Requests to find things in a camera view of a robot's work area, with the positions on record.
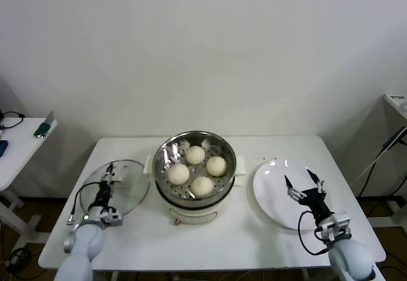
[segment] table leg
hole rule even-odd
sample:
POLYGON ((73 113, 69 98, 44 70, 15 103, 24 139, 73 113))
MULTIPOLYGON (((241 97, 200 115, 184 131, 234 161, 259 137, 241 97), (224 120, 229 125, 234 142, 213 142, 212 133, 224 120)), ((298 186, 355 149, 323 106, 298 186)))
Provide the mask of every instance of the table leg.
POLYGON ((20 234, 20 238, 14 245, 13 250, 24 247, 27 243, 45 244, 49 233, 37 232, 36 226, 41 219, 41 215, 34 214, 28 223, 25 223, 21 218, 15 215, 9 208, 0 203, 0 219, 6 223, 11 229, 20 234))
POLYGON ((1 191, 0 195, 10 202, 10 206, 8 208, 11 211, 13 211, 15 208, 22 208, 24 206, 24 202, 9 189, 1 191))
POLYGON ((118 271, 114 271, 114 272, 112 273, 112 279, 111 279, 111 281, 117 281, 117 280, 118 280, 118 277, 119 277, 119 272, 118 272, 118 271))
POLYGON ((301 269, 301 274, 303 275, 304 281, 310 281, 310 274, 308 273, 308 270, 306 268, 301 269))

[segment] white table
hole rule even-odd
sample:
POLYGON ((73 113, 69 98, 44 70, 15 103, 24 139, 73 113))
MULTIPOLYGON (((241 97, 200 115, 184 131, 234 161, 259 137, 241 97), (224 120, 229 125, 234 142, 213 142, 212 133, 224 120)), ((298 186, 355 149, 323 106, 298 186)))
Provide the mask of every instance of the white table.
MULTIPOLYGON (((44 118, 25 118, 21 124, 14 128, 6 129, 0 136, 1 140, 8 141, 8 147, 0 157, 0 194, 10 203, 10 207, 0 203, 0 219, 20 234, 20 238, 13 249, 23 247, 27 243, 45 243, 49 233, 40 233, 35 228, 41 219, 39 214, 33 215, 28 223, 13 213, 15 207, 22 207, 24 202, 17 195, 7 190, 15 177, 25 167, 37 149, 44 143, 46 138, 35 138, 34 132, 44 122, 44 118)), ((20 121, 19 118, 5 118, 1 124, 8 127, 20 121)), ((57 126, 54 121, 49 134, 57 126)))
MULTIPOLYGON (((144 201, 123 217, 123 226, 108 228, 102 252, 92 261, 94 270, 193 271, 255 270, 265 268, 310 268, 329 266, 327 255, 310 256, 294 230, 280 227, 256 203, 252 180, 259 165, 272 158, 304 161, 327 182, 331 210, 345 210, 351 218, 354 238, 368 247, 375 261, 385 259, 362 209, 336 163, 317 136, 226 137, 237 155, 245 157, 247 179, 232 189, 222 213, 210 223, 174 226, 154 184, 144 201)), ((98 141, 90 155, 43 252, 39 265, 58 268, 66 255, 63 243, 71 230, 66 225, 74 194, 88 176, 103 164, 120 159, 142 163, 154 154, 165 138, 106 138, 98 141)), ((81 210, 76 218, 83 214, 81 210)), ((322 243, 313 233, 304 235, 311 250, 322 243)))

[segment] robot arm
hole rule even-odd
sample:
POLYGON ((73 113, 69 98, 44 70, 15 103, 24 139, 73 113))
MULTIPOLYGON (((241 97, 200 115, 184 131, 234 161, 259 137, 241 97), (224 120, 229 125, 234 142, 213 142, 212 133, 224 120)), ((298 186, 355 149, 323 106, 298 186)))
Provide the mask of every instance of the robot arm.
POLYGON ((377 268, 369 251, 359 242, 351 240, 350 218, 346 212, 331 212, 325 204, 324 182, 308 170, 316 188, 298 191, 286 176, 288 195, 310 208, 321 233, 322 241, 327 246, 329 262, 341 281, 385 280, 377 268))
MULTIPOLYGON (((93 271, 90 264, 102 250, 104 244, 103 230, 108 226, 122 223, 121 212, 109 206, 113 193, 112 171, 110 164, 99 183, 99 191, 94 202, 89 206, 80 222, 74 225, 65 240, 64 250, 70 255, 62 262, 55 276, 55 281, 92 281, 93 271)), ((67 224, 73 222, 70 217, 67 224)))

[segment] cable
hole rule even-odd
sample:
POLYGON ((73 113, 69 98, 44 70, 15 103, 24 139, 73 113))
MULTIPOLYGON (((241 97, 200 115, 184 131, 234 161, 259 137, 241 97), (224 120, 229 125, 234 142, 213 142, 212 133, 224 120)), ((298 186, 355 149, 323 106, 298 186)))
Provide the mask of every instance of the cable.
POLYGON ((310 251, 310 250, 305 246, 305 244, 304 244, 303 238, 301 237, 301 229, 300 229, 300 226, 301 226, 301 220, 303 219, 303 216, 304 216, 306 213, 311 213, 311 214, 312 214, 311 211, 304 211, 303 213, 301 213, 300 219, 298 220, 298 236, 299 236, 299 238, 300 238, 301 245, 302 245, 302 246, 304 247, 304 249, 305 249, 310 255, 312 255, 312 256, 319 256, 320 254, 325 254, 326 252, 328 252, 328 249, 327 249, 327 248, 322 249, 322 250, 320 250, 319 252, 312 252, 312 251, 310 251))
POLYGON ((230 274, 231 274, 231 271, 229 271, 228 273, 225 273, 218 281, 222 281, 223 279, 225 279, 230 274))
POLYGON ((31 278, 20 277, 20 276, 16 275, 15 273, 12 273, 12 275, 13 275, 14 277, 16 277, 17 279, 20 279, 20 280, 34 280, 34 279, 37 279, 38 277, 44 275, 46 272, 47 272, 46 270, 43 270, 41 273, 39 273, 39 274, 36 275, 35 277, 31 277, 31 278))
POLYGON ((391 266, 391 265, 386 265, 386 266, 382 266, 381 269, 384 270, 385 268, 393 268, 394 270, 397 270, 400 274, 402 274, 404 277, 407 278, 407 274, 405 274, 404 272, 402 272, 399 268, 391 266))
POLYGON ((318 241, 321 241, 321 242, 329 242, 329 240, 325 240, 325 239, 323 239, 323 238, 320 238, 319 236, 317 236, 317 232, 318 232, 318 229, 315 229, 314 230, 314 235, 315 235, 315 237, 317 238, 317 240, 318 241))
POLYGON ((397 189, 395 189, 395 190, 390 194, 390 196, 395 195, 395 194, 400 190, 400 188, 403 186, 403 184, 405 184, 406 181, 407 181, 407 174, 406 174, 406 176, 404 177, 402 183, 397 187, 397 189))
MULTIPOLYGON (((376 159, 378 159, 378 157, 380 157, 380 155, 381 155, 382 153, 383 153, 383 149, 381 149, 380 152, 377 154, 376 159)), ((361 197, 362 194, 363 194, 363 192, 364 192, 364 190, 366 189, 366 186, 368 185, 368 183, 369 183, 369 181, 370 181, 370 176, 371 176, 371 174, 373 173, 373 170, 375 169, 375 166, 376 166, 376 162, 374 162, 374 164, 371 166, 370 171, 369 171, 369 174, 368 174, 368 178, 366 179, 366 182, 364 183, 364 186, 363 186, 361 192, 359 193, 359 196, 358 196, 358 197, 361 197)))
POLYGON ((18 272, 22 271, 24 268, 27 267, 33 254, 31 254, 31 252, 27 248, 18 248, 13 250, 10 253, 10 255, 6 258, 4 256, 4 224, 2 220, 0 220, 0 226, 1 226, 1 257, 6 265, 6 271, 11 276, 14 276, 20 280, 34 280, 41 276, 42 274, 46 273, 47 271, 43 270, 41 273, 31 278, 25 278, 17 275, 18 272))
POLYGON ((78 192, 76 192, 76 194, 75 194, 75 199, 74 199, 74 205, 73 205, 72 210, 71 210, 71 214, 72 214, 72 215, 75 214, 76 199, 78 198, 79 193, 81 193, 81 191, 82 191, 83 188, 85 188, 85 187, 87 187, 87 186, 90 186, 90 185, 92 185, 92 184, 100 184, 100 182, 99 182, 99 181, 95 181, 95 182, 89 182, 88 184, 84 184, 82 187, 80 187, 80 189, 78 190, 78 192))
POLYGON ((236 281, 239 281, 240 279, 242 279, 244 276, 250 274, 251 272, 252 272, 252 271, 249 270, 247 273, 244 273, 243 275, 241 275, 240 277, 238 277, 238 278, 236 279, 236 281))
POLYGON ((7 111, 7 112, 5 112, 5 113, 3 114, 3 116, 6 116, 7 114, 16 114, 16 115, 20 118, 20 121, 19 121, 18 123, 16 123, 16 124, 10 126, 10 127, 5 127, 4 125, 0 125, 0 130, 7 130, 7 129, 9 129, 9 128, 16 127, 16 126, 19 125, 21 122, 23 122, 23 121, 24 121, 24 118, 25 118, 25 114, 18 113, 18 112, 16 112, 16 111, 7 111))
POLYGON ((4 256, 4 224, 3 221, 0 220, 1 224, 1 258, 3 259, 4 262, 6 262, 6 257, 4 256))
POLYGON ((396 259, 397 261, 399 261, 402 265, 404 265, 405 268, 407 268, 407 264, 404 263, 399 257, 396 257, 395 255, 393 255, 392 253, 388 252, 387 250, 385 250, 386 254, 388 254, 390 257, 393 257, 394 259, 396 259))
POLYGON ((373 164, 375 164, 375 163, 380 159, 380 157, 382 157, 382 155, 383 155, 390 147, 393 146, 393 144, 395 144, 396 142, 398 142, 398 138, 399 138, 405 131, 407 131, 407 127, 404 128, 404 129, 400 132, 400 134, 397 135, 396 138, 394 138, 394 140, 382 151, 382 153, 379 154, 379 155, 376 157, 376 159, 374 160, 374 162, 372 162, 370 165, 368 165, 368 166, 359 174, 359 176, 357 176, 356 179, 350 183, 350 185, 353 185, 355 182, 357 182, 357 181, 362 177, 362 175, 363 175, 364 173, 366 173, 366 171, 369 170, 369 168, 372 167, 373 164))
MULTIPOLYGON (((401 182, 401 184, 400 184, 389 196, 395 195, 395 194, 401 189, 401 187, 406 183, 406 181, 407 181, 407 174, 406 174, 406 176, 404 177, 404 179, 403 179, 403 181, 401 182)), ((378 202, 375 206, 373 206, 373 208, 369 211, 369 213, 366 214, 366 217, 369 217, 369 216, 373 213, 373 211, 375 211, 375 209, 376 209, 378 206, 380 206, 381 204, 383 204, 384 202, 385 202, 384 200, 381 200, 381 201, 378 202)))

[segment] power cord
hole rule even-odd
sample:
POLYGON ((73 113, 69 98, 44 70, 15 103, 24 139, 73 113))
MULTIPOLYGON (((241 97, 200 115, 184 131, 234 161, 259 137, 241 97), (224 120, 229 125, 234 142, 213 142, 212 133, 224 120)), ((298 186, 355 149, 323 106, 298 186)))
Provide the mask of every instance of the power cord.
POLYGON ((21 122, 23 122, 23 121, 24 121, 24 118, 25 118, 25 114, 18 113, 18 112, 16 112, 16 111, 7 111, 7 112, 5 112, 5 113, 3 114, 3 116, 6 116, 7 114, 16 114, 16 115, 20 118, 20 121, 17 122, 16 124, 10 126, 10 127, 5 127, 4 125, 0 125, 0 130, 7 130, 7 129, 9 129, 9 128, 16 127, 17 125, 21 124, 21 122))
POLYGON ((236 279, 236 281, 242 280, 246 275, 250 274, 251 272, 252 272, 252 271, 249 270, 247 273, 244 273, 243 275, 241 275, 240 277, 238 277, 238 278, 236 279))
MULTIPOLYGON (((404 179, 403 179, 403 181, 401 182, 401 184, 397 187, 397 189, 395 189, 389 196, 395 195, 395 194, 400 190, 400 188, 405 184, 406 181, 407 181, 407 174, 406 174, 406 176, 404 177, 404 179)), ((366 217, 369 217, 369 216, 373 213, 373 211, 375 211, 375 209, 376 209, 377 207, 379 207, 381 204, 383 204, 384 202, 385 202, 385 200, 381 200, 381 201, 378 202, 375 206, 373 206, 373 208, 369 211, 369 213, 366 214, 366 217)))
POLYGON ((394 270, 397 270, 401 275, 403 275, 405 278, 407 278, 407 274, 405 274, 403 271, 401 271, 399 268, 391 266, 391 265, 385 265, 382 266, 381 269, 384 270, 385 268, 392 268, 394 270))
POLYGON ((76 194, 75 194, 75 199, 74 199, 74 205, 73 205, 72 210, 71 210, 71 215, 72 215, 72 216, 75 214, 76 200, 78 199, 79 193, 81 193, 81 191, 82 191, 83 188, 85 188, 85 187, 87 187, 87 186, 91 186, 91 185, 93 185, 93 184, 100 184, 100 182, 99 182, 99 181, 95 181, 95 182, 89 182, 88 184, 84 184, 82 187, 80 187, 80 189, 78 190, 78 192, 76 192, 76 194))
POLYGON ((31 254, 31 251, 29 251, 27 248, 18 248, 13 250, 11 254, 6 258, 4 256, 4 224, 2 220, 0 220, 0 225, 1 225, 1 257, 6 266, 6 271, 10 275, 20 280, 34 280, 39 276, 43 275, 44 273, 46 273, 46 270, 43 270, 41 273, 30 278, 21 277, 20 275, 17 274, 18 272, 22 271, 24 268, 27 267, 33 254, 31 254))
MULTIPOLYGON (((384 149, 381 149, 380 152, 379 152, 379 153, 377 154, 377 156, 376 156, 376 160, 380 157, 380 155, 381 155, 383 152, 384 152, 384 149)), ((371 176, 371 174, 373 173, 373 170, 375 169, 375 167, 376 167, 376 162, 374 162, 374 164, 371 166, 370 171, 369 171, 369 174, 368 174, 368 178, 366 179, 366 182, 364 183, 364 186, 363 186, 361 192, 359 193, 359 195, 358 195, 357 197, 361 197, 361 196, 362 196, 364 190, 365 190, 366 187, 368 186, 368 183, 369 183, 369 181, 370 181, 370 176, 371 176)))
POLYGON ((396 259, 397 261, 399 261, 405 268, 407 268, 407 264, 404 263, 399 257, 396 257, 395 255, 393 255, 392 253, 388 252, 387 250, 385 250, 386 254, 388 254, 390 257, 393 257, 394 259, 396 259))
POLYGON ((385 144, 383 144, 382 149, 380 150, 380 152, 378 153, 378 155, 376 156, 376 159, 370 164, 368 165, 360 174, 359 176, 356 177, 356 179, 351 182, 351 185, 355 184, 355 182, 357 182, 362 176, 363 174, 369 170, 369 174, 368 174, 368 178, 366 179, 366 182, 364 183, 364 186, 362 188, 362 191, 359 193, 358 197, 361 197, 364 190, 366 189, 366 186, 368 185, 369 181, 370 181, 370 176, 376 166, 376 162, 382 157, 382 155, 387 152, 389 149, 391 149, 393 146, 395 146, 397 143, 401 143, 405 146, 407 146, 407 144, 402 140, 402 138, 407 134, 407 127, 401 127, 395 134, 393 134, 393 136, 387 140, 385 142, 385 144))
POLYGON ((302 245, 302 246, 304 247, 304 249, 305 249, 310 255, 312 255, 312 256, 319 256, 320 254, 325 254, 325 253, 328 252, 328 248, 324 248, 324 249, 320 250, 319 252, 312 252, 312 251, 310 251, 310 250, 307 248, 307 246, 305 246, 305 244, 304 244, 303 238, 301 237, 301 229, 300 229, 300 226, 301 226, 301 220, 303 219, 303 216, 304 216, 306 213, 311 213, 311 214, 312 214, 311 211, 304 211, 303 213, 301 213, 300 219, 298 220, 298 237, 300 238, 301 245, 302 245))

